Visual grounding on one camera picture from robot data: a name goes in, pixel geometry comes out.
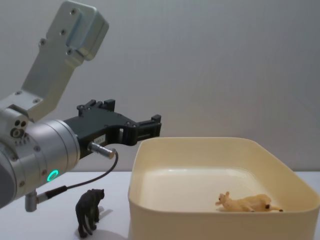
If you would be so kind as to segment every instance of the lying animal figurine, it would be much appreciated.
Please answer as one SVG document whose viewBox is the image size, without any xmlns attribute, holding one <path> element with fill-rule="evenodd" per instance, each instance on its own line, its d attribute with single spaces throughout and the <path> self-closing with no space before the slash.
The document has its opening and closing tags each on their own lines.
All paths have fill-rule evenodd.
<svg viewBox="0 0 320 240">
<path fill-rule="evenodd" d="M 100 203 L 100 200 L 104 199 L 104 197 L 104 189 L 91 189 L 84 193 L 76 204 L 75 213 L 79 223 L 78 232 L 81 238 L 87 237 L 88 234 L 92 235 L 92 232 L 88 229 L 86 217 L 88 218 L 90 229 L 97 229 L 97 226 L 94 224 L 94 222 L 99 222 L 98 205 Z"/>
<path fill-rule="evenodd" d="M 219 195 L 219 201 L 215 203 L 216 206 L 223 205 L 223 207 L 231 212 L 270 212 L 277 210 L 283 212 L 284 210 L 271 206 L 271 199 L 266 194 L 259 194 L 256 196 L 248 196 L 238 200 L 232 200 L 230 193 Z"/>
</svg>

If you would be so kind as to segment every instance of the black bear figurine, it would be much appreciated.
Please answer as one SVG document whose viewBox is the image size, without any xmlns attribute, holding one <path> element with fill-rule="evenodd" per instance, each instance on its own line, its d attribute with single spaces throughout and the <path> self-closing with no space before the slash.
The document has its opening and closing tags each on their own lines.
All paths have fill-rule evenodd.
<svg viewBox="0 0 320 240">
<path fill-rule="evenodd" d="M 78 232 L 81 238 L 87 237 L 88 234 L 92 235 L 91 230 L 97 229 L 97 226 L 94 224 L 94 222 L 99 222 L 98 205 L 100 200 L 104 199 L 104 197 L 104 189 L 91 189 L 84 193 L 76 204 L 75 213 L 79 223 Z M 88 218 L 88 223 L 91 230 L 88 229 L 86 224 L 86 217 Z"/>
</svg>

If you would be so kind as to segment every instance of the tan animal figurine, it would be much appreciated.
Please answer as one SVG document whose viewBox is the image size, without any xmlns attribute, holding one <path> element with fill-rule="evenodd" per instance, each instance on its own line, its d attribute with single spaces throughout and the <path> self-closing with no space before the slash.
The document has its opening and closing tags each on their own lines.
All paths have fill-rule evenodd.
<svg viewBox="0 0 320 240">
<path fill-rule="evenodd" d="M 219 201 L 215 203 L 216 206 L 223 205 L 223 207 L 230 212 L 270 212 L 277 210 L 283 212 L 284 210 L 271 206 L 271 199 L 266 194 L 259 194 L 256 196 L 248 196 L 242 199 L 232 200 L 230 193 L 219 195 Z"/>
</svg>

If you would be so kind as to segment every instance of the green led light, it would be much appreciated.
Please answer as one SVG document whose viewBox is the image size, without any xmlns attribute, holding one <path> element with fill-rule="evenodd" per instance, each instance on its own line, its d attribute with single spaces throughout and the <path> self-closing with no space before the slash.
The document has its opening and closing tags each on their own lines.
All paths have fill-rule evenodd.
<svg viewBox="0 0 320 240">
<path fill-rule="evenodd" d="M 59 174 L 59 171 L 58 170 L 53 170 L 52 172 L 50 172 L 49 176 L 47 177 L 47 181 L 50 182 L 52 181 L 53 179 L 55 179 Z"/>
</svg>

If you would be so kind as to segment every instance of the black cable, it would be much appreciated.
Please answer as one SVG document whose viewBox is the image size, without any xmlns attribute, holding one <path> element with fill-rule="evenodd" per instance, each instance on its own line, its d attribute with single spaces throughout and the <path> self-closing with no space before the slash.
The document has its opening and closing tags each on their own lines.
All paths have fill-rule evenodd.
<svg viewBox="0 0 320 240">
<path fill-rule="evenodd" d="M 113 163 L 113 165 L 111 166 L 111 168 L 110 168 L 108 171 L 106 171 L 104 174 L 102 174 L 102 175 L 100 175 L 100 176 L 98 176 L 98 177 L 95 177 L 95 178 L 93 178 L 93 179 L 91 179 L 91 180 L 84 181 L 84 182 L 81 182 L 81 183 L 78 183 L 78 184 L 74 184 L 74 185 L 71 185 L 71 186 L 65 186 L 65 185 L 64 185 L 64 186 L 60 186 L 60 187 L 57 187 L 57 188 L 55 188 L 55 189 L 46 191 L 46 192 L 44 192 L 43 194 L 46 195 L 46 198 L 47 198 L 47 200 L 48 200 L 48 199 L 51 199 L 51 198 L 53 198 L 53 197 L 55 197 L 55 196 L 57 196 L 57 195 L 65 192 L 65 191 L 67 191 L 67 190 L 69 190 L 69 189 L 73 189 L 73 188 L 80 187 L 80 186 L 83 186 L 83 185 L 86 185 L 86 184 L 90 184 L 90 183 L 92 183 L 92 182 L 94 182 L 94 181 L 97 181 L 97 180 L 99 180 L 99 179 L 107 176 L 110 172 L 113 171 L 113 169 L 115 169 L 115 167 L 117 166 L 117 163 L 118 163 L 118 159 L 119 159 L 119 154 L 118 154 L 117 151 L 115 151 L 115 160 L 114 160 L 114 163 Z"/>
</svg>

